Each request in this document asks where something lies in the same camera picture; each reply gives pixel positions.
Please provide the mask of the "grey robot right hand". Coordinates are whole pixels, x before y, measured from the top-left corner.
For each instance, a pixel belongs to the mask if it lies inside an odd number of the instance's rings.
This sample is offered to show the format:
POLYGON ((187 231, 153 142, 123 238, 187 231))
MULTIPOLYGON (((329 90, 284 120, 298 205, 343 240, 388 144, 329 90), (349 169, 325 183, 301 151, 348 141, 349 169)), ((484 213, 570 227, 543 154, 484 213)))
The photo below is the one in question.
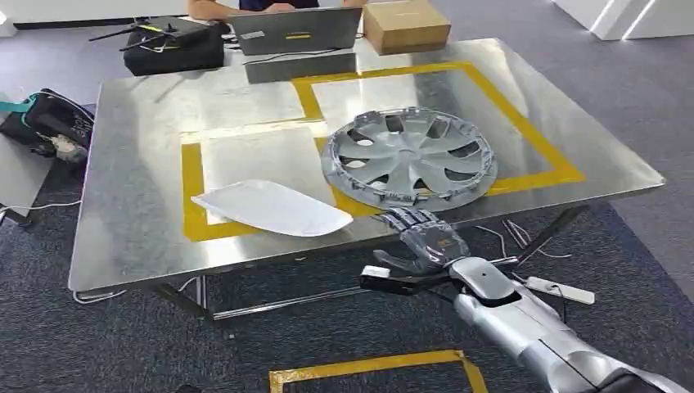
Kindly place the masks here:
POLYGON ((416 256, 413 260, 406 260, 383 250, 373 251, 382 263, 415 275, 428 275, 471 255, 469 246, 456 230, 428 210, 390 207, 377 218, 392 227, 401 242, 416 256))

